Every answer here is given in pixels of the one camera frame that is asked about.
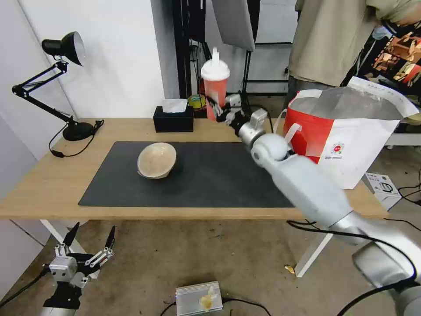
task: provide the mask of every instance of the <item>bag handle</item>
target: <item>bag handle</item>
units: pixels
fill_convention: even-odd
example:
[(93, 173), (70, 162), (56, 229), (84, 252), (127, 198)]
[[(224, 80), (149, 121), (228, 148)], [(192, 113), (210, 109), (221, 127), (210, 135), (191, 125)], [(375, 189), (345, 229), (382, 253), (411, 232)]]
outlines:
[(284, 109), (284, 110), (281, 112), (281, 114), (279, 114), (278, 118), (276, 119), (275, 125), (273, 126), (273, 133), (274, 133), (274, 134), (276, 134), (276, 131), (278, 130), (279, 122), (280, 122), (280, 121), (281, 121), (281, 119), (282, 119), (282, 114), (285, 114), (285, 115), (286, 115), (286, 110), (287, 110), (287, 109)]
[(291, 142), (297, 131), (301, 131), (301, 125), (297, 123), (292, 124), (284, 137), (287, 144)]

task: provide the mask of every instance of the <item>table leg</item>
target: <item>table leg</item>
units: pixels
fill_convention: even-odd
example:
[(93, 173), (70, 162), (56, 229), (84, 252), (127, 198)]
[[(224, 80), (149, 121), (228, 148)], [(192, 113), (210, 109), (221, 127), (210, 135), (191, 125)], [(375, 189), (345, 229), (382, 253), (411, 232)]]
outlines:
[[(67, 227), (60, 221), (56, 220), (47, 220), (47, 219), (40, 219), (41, 223), (49, 230), (49, 232), (54, 236), (54, 238), (57, 239), (59, 243), (62, 243), (64, 240), (64, 237), (69, 232)], [(73, 240), (71, 246), (70, 246), (71, 252), (76, 253), (83, 253), (85, 254), (86, 251), (82, 248), (80, 243), (76, 240), (76, 238)], [(90, 276), (93, 279), (96, 279), (98, 277), (99, 270), (95, 273), (92, 273)]]
[(311, 242), (304, 255), (294, 268), (296, 277), (303, 277), (304, 273), (310, 268), (323, 248), (328, 244), (333, 234), (317, 233), (316, 238)]

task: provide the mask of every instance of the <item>drink cup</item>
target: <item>drink cup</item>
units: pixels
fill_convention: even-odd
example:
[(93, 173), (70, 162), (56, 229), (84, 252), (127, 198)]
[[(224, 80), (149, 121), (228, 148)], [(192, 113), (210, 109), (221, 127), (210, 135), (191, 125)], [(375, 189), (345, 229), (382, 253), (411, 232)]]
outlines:
[[(219, 59), (219, 53), (216, 47), (213, 49), (212, 59), (205, 62), (200, 75), (205, 84), (205, 95), (223, 108), (225, 106), (229, 69), (227, 64)], [(206, 99), (206, 112), (208, 119), (216, 120), (213, 108), (209, 105), (208, 99)]]

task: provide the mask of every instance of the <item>robotic arm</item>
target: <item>robotic arm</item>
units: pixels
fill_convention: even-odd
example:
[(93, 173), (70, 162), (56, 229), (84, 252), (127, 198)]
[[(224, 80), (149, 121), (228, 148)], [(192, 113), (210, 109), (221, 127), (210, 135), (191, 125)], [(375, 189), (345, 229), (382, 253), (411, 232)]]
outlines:
[(61, 244), (54, 247), (56, 257), (48, 267), (57, 287), (53, 296), (44, 302), (41, 316), (73, 316), (79, 309), (79, 297), (90, 277), (97, 275), (103, 264), (114, 255), (115, 226), (108, 235), (104, 249), (96, 255), (70, 251), (78, 228), (79, 223), (67, 233)]
[[(349, 205), (348, 199), (320, 168), (305, 156), (294, 154), (283, 137), (265, 134), (263, 122), (266, 111), (254, 112), (250, 121), (238, 110), (239, 95), (227, 97), (221, 109), (209, 100), (217, 121), (234, 128), (237, 136), (250, 150), (253, 160), (272, 176), (275, 186), (313, 221), (332, 232), (345, 232), (384, 241), (401, 250), (371, 241), (353, 255), (353, 262), (364, 277), (375, 287), (393, 285), (411, 278), (411, 283), (400, 284), (390, 290), (398, 316), (415, 316), (421, 311), (421, 248), (402, 232), (387, 223), (363, 218)], [(350, 244), (361, 244), (365, 239), (341, 237)]]

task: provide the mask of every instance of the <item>lamp arm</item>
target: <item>lamp arm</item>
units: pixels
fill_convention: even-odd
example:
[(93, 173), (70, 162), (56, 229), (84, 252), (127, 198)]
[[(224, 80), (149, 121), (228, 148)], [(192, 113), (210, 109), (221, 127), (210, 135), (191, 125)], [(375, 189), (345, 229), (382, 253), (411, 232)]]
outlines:
[[(73, 116), (66, 116), (60, 111), (56, 110), (55, 108), (51, 108), (45, 103), (33, 98), (29, 95), (30, 92), (33, 90), (36, 90), (40, 88), (41, 86), (47, 84), (48, 82), (56, 79), (57, 77), (61, 76), (62, 74), (67, 72), (67, 62), (65, 61), (58, 61), (48, 69), (44, 70), (43, 72), (40, 72), (39, 74), (35, 75), (31, 79), (26, 80), (25, 82), (18, 84), (16, 86), (13, 86), (12, 92), (13, 94), (17, 95), (18, 97), (21, 97), (22, 99), (27, 100), (28, 102), (31, 102), (32, 104), (36, 105), (37, 107), (43, 109), (44, 111), (47, 111), (48, 113), (54, 115), (55, 117), (67, 122), (69, 125), (74, 124), (75, 121), (73, 120)], [(52, 77), (38, 82), (33, 82), (35, 79), (41, 77), (42, 75), (49, 73), (50, 71), (54, 70), (55, 68), (59, 69), (60, 72), (53, 75)]]

